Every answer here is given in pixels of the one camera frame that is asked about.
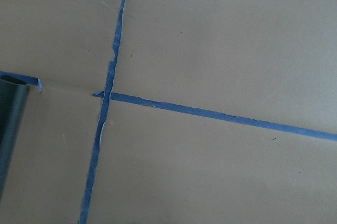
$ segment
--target blue tape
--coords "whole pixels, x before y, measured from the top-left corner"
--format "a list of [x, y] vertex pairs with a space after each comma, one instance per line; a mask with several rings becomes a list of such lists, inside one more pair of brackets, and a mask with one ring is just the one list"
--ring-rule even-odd
[[[104, 91], [95, 93], [94, 96], [102, 98], [104, 96]], [[240, 117], [240, 116], [227, 115], [227, 114], [220, 113], [220, 112], [204, 110], [204, 109], [194, 108], [194, 107], [186, 107], [186, 106], [177, 105], [173, 103], [158, 102], [158, 101], [143, 99], [143, 98], [139, 98], [139, 97], [131, 96], [131, 95], [111, 93], [110, 99], [143, 105], [143, 106], [150, 106], [150, 107], [155, 107], [155, 108], [160, 108], [160, 109], [165, 109], [165, 110], [170, 110], [170, 111], [175, 111], [179, 113], [185, 113], [189, 115], [197, 115], [197, 116], [208, 117], [208, 118], [213, 118], [217, 120], [225, 120], [225, 121], [230, 121], [232, 123], [239, 123], [239, 124], [273, 129], [273, 130], [278, 130], [282, 132], [288, 132], [288, 133], [293, 133], [293, 134], [298, 134], [298, 135], [303, 135], [303, 136], [311, 136], [311, 137], [316, 137], [316, 138], [321, 138], [321, 139], [337, 141], [337, 134], [331, 134], [331, 133], [326, 133], [322, 131], [294, 127], [294, 126], [278, 124], [278, 123], [270, 123], [268, 121], [254, 120], [254, 119]]]
[[38, 86], [38, 90], [42, 91], [42, 83], [39, 78], [31, 77], [31, 76], [26, 76], [26, 75], [21, 75], [21, 74], [16, 74], [16, 73], [7, 73], [3, 72], [0, 70], [0, 76], [7, 75], [13, 78], [20, 79], [30, 85]]
[[101, 106], [101, 114], [100, 114], [100, 118], [97, 124], [97, 131], [96, 131], [96, 136], [95, 136], [95, 141], [94, 141], [94, 147], [93, 147], [93, 152], [91, 155], [89, 172], [88, 172], [88, 177], [86, 181], [84, 197], [82, 201], [81, 214], [80, 214], [80, 219], [78, 221], [79, 224], [86, 224], [87, 217], [88, 217], [91, 194], [92, 194], [94, 181], [95, 181], [95, 175], [96, 175], [96, 168], [98, 164], [98, 158], [100, 155], [102, 132], [103, 132], [106, 118], [107, 118], [108, 109], [110, 106], [110, 93], [112, 92], [112, 89], [113, 89], [117, 59], [118, 59], [118, 54], [120, 51], [121, 38], [122, 38], [122, 27], [123, 27], [123, 11], [124, 11], [125, 1], [126, 0], [121, 1], [121, 7], [118, 13], [115, 38], [112, 44], [114, 58], [112, 61], [110, 61], [110, 64], [109, 64], [107, 77], [106, 77], [105, 90], [104, 90], [104, 93], [108, 95], [102, 96], [103, 101], [102, 101], [102, 106]]

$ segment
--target short blue tape piece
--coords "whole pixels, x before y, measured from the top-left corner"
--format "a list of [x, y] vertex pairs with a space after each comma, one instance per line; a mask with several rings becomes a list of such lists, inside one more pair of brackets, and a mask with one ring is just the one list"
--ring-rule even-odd
[[[104, 91], [95, 93], [94, 96], [102, 98], [104, 96]], [[245, 118], [245, 117], [227, 115], [221, 112], [204, 110], [204, 109], [194, 108], [194, 107], [186, 107], [186, 106], [177, 105], [173, 103], [167, 103], [167, 102], [158, 102], [158, 101], [143, 99], [140, 97], [125, 95], [125, 94], [111, 93], [110, 98], [112, 100], [123, 101], [127, 103], [143, 105], [143, 106], [151, 106], [155, 108], [175, 111], [179, 113], [185, 113], [189, 115], [197, 115], [197, 116], [208, 117], [208, 118], [213, 118], [217, 120], [230, 121], [232, 123], [239, 123], [239, 124], [273, 129], [273, 130], [278, 130], [282, 132], [288, 132], [288, 133], [293, 133], [293, 134], [298, 134], [298, 135], [303, 135], [303, 136], [311, 136], [311, 137], [316, 137], [316, 138], [321, 138], [321, 139], [337, 141], [337, 134], [331, 134], [331, 133], [326, 133], [326, 132], [307, 129], [307, 128], [300, 128], [300, 127], [294, 127], [294, 126], [289, 126], [289, 125], [284, 125], [284, 124], [270, 123], [268, 121], [263, 121], [263, 120], [254, 120], [254, 119]]]
[[88, 178], [86, 181], [85, 192], [84, 192], [84, 197], [82, 201], [81, 214], [80, 214], [80, 219], [78, 221], [79, 224], [86, 224], [87, 217], [88, 217], [91, 194], [92, 194], [94, 181], [95, 181], [96, 168], [98, 164], [98, 158], [100, 155], [102, 132], [103, 132], [106, 118], [107, 118], [108, 109], [110, 106], [110, 93], [112, 92], [112, 89], [113, 89], [117, 59], [118, 59], [118, 54], [119, 54], [120, 45], [121, 45], [122, 26], [123, 26], [123, 10], [124, 10], [125, 1], [126, 0], [122, 0], [120, 11], [118, 13], [115, 37], [114, 37], [114, 41], [112, 45], [112, 49], [114, 52], [114, 59], [110, 61], [110, 64], [109, 64], [107, 77], [106, 77], [105, 90], [104, 90], [104, 93], [108, 95], [102, 96], [103, 101], [102, 101], [102, 106], [101, 106], [101, 114], [100, 114], [100, 118], [97, 124], [97, 131], [96, 131], [96, 136], [95, 136], [95, 141], [94, 141], [93, 152], [91, 155]]
[[26, 76], [26, 75], [21, 75], [21, 74], [16, 74], [16, 73], [7, 73], [3, 72], [0, 70], [0, 76], [7, 75], [13, 78], [17, 78], [19, 80], [22, 80], [30, 85], [38, 86], [38, 90], [42, 91], [42, 83], [39, 78], [31, 77], [31, 76]]

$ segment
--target vertical blue tape strip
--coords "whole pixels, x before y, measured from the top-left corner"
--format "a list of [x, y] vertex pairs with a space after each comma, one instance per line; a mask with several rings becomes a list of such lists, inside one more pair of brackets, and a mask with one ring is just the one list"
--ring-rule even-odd
[[38, 90], [42, 91], [42, 83], [39, 78], [31, 77], [31, 76], [26, 76], [26, 75], [21, 75], [21, 74], [16, 74], [16, 73], [7, 73], [3, 72], [0, 70], [0, 76], [7, 75], [13, 78], [20, 79], [30, 85], [38, 86]]
[[[94, 94], [94, 96], [102, 98], [104, 96], [104, 91], [98, 92]], [[293, 133], [293, 134], [298, 134], [298, 135], [303, 135], [303, 136], [311, 136], [311, 137], [316, 137], [316, 138], [321, 138], [321, 139], [337, 141], [337, 134], [331, 134], [331, 133], [326, 133], [322, 131], [294, 127], [294, 126], [278, 124], [278, 123], [270, 123], [268, 121], [254, 120], [254, 119], [240, 117], [240, 116], [227, 115], [221, 112], [204, 110], [201, 108], [186, 107], [186, 106], [177, 105], [173, 103], [167, 103], [167, 102], [158, 102], [158, 101], [143, 99], [143, 98], [136, 97], [136, 96], [130, 96], [130, 95], [118, 94], [118, 93], [111, 93], [111, 99], [117, 100], [117, 101], [123, 101], [127, 103], [133, 103], [137, 105], [151, 106], [155, 108], [175, 111], [179, 113], [185, 113], [189, 115], [197, 115], [197, 116], [208, 117], [208, 118], [213, 118], [217, 120], [225, 120], [225, 121], [230, 121], [232, 123], [245, 124], [245, 125], [254, 126], [254, 127], [273, 129], [273, 130], [278, 130], [278, 131], [287, 132], [287, 133]]]
[[80, 214], [80, 219], [78, 221], [79, 224], [86, 224], [87, 217], [88, 217], [91, 194], [92, 194], [92, 190], [94, 186], [96, 168], [98, 164], [98, 157], [100, 155], [102, 132], [103, 132], [104, 124], [107, 118], [107, 113], [108, 113], [108, 109], [110, 105], [110, 93], [112, 92], [112, 89], [113, 89], [117, 59], [118, 59], [118, 54], [119, 54], [120, 45], [121, 45], [122, 27], [123, 27], [123, 11], [124, 11], [125, 1], [126, 0], [121, 1], [121, 7], [118, 13], [115, 37], [114, 37], [114, 41], [112, 44], [112, 50], [114, 52], [114, 59], [110, 61], [108, 72], [107, 72], [106, 84], [105, 84], [105, 89], [104, 89], [104, 93], [106, 95], [103, 96], [101, 114], [100, 114], [100, 118], [97, 124], [97, 131], [96, 131], [96, 136], [95, 136], [95, 141], [94, 141], [94, 147], [93, 147], [93, 152], [91, 155], [89, 172], [88, 172], [88, 177], [86, 181], [84, 197], [82, 201], [81, 214]]

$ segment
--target dark cylinder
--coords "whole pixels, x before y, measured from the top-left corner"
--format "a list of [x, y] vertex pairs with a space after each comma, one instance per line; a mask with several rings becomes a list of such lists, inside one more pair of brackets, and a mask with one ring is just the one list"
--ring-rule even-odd
[[0, 76], [0, 199], [28, 91], [26, 82]]

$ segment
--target tape strip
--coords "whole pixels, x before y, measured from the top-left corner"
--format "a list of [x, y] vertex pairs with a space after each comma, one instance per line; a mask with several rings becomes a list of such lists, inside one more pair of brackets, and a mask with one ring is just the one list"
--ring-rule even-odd
[[42, 91], [42, 83], [39, 78], [31, 77], [31, 76], [26, 76], [26, 75], [21, 75], [21, 74], [16, 74], [16, 73], [7, 73], [3, 72], [0, 70], [0, 77], [7, 75], [12, 78], [17, 78], [19, 80], [22, 80], [30, 85], [38, 86], [38, 90]]
[[[95, 93], [94, 96], [102, 98], [104, 96], [104, 91]], [[288, 133], [293, 133], [293, 134], [298, 134], [298, 135], [303, 135], [303, 136], [311, 136], [311, 137], [316, 137], [316, 138], [321, 138], [321, 139], [337, 141], [337, 134], [331, 134], [331, 133], [326, 133], [322, 131], [294, 127], [294, 126], [278, 124], [278, 123], [270, 123], [268, 121], [255, 120], [255, 119], [250, 119], [250, 118], [245, 118], [245, 117], [240, 117], [240, 116], [227, 115], [221, 112], [210, 111], [210, 110], [194, 108], [194, 107], [186, 107], [186, 106], [177, 105], [173, 103], [158, 102], [158, 101], [143, 99], [140, 97], [126, 95], [126, 94], [111, 93], [110, 99], [127, 102], [127, 103], [133, 103], [137, 105], [150, 106], [150, 107], [175, 111], [179, 113], [185, 113], [189, 115], [197, 115], [197, 116], [208, 117], [208, 118], [213, 118], [217, 120], [225, 120], [225, 121], [230, 121], [232, 123], [239, 123], [239, 124], [273, 129], [273, 130], [278, 130], [282, 132], [288, 132]]]
[[123, 27], [123, 11], [124, 5], [126, 0], [121, 1], [120, 11], [118, 13], [118, 19], [116, 24], [116, 31], [115, 31], [115, 38], [112, 44], [112, 50], [114, 52], [114, 59], [110, 61], [107, 77], [106, 77], [106, 84], [104, 93], [108, 95], [103, 95], [103, 101], [101, 106], [101, 114], [97, 124], [97, 131], [94, 141], [93, 152], [91, 155], [91, 161], [89, 166], [88, 177], [85, 186], [84, 197], [82, 201], [82, 208], [80, 219], [78, 221], [79, 224], [86, 224], [88, 211], [90, 206], [91, 194], [94, 186], [95, 175], [96, 175], [96, 168], [98, 164], [98, 158], [100, 155], [100, 147], [101, 147], [101, 139], [102, 139], [102, 132], [104, 128], [104, 124], [107, 118], [108, 109], [110, 106], [110, 93], [113, 89], [113, 83], [115, 78], [115, 71], [117, 65], [118, 54], [121, 45], [121, 38], [122, 38], [122, 27]]

